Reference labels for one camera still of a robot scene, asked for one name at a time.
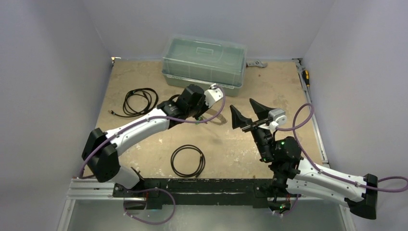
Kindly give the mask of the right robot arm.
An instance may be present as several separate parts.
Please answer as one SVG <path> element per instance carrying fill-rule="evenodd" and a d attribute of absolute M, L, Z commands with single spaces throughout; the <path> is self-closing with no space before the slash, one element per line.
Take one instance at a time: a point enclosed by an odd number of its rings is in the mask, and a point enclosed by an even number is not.
<path fill-rule="evenodd" d="M 283 109 L 267 107 L 254 99 L 250 99 L 250 104 L 258 119 L 253 121 L 230 105 L 232 128 L 251 133 L 260 162 L 273 172 L 267 191 L 275 196 L 310 195 L 337 202 L 358 217 L 376 219 L 376 176 L 349 175 L 316 164 L 306 156 L 296 137 L 275 138 L 277 131 L 284 131 L 282 125 L 287 122 Z"/>

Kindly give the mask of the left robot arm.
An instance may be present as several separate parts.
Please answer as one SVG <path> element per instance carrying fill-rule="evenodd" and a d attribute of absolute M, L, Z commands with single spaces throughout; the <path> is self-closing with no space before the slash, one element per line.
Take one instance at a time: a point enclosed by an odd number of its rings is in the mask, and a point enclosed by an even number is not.
<path fill-rule="evenodd" d="M 143 192 L 141 176 L 120 164 L 119 156 L 145 138 L 181 124 L 189 117 L 208 109 L 204 90 L 197 85 L 187 86 L 181 94 L 161 102 L 143 117 L 109 131 L 92 130 L 86 141 L 82 159 L 98 182 L 114 181 L 125 187 L 132 197 Z"/>

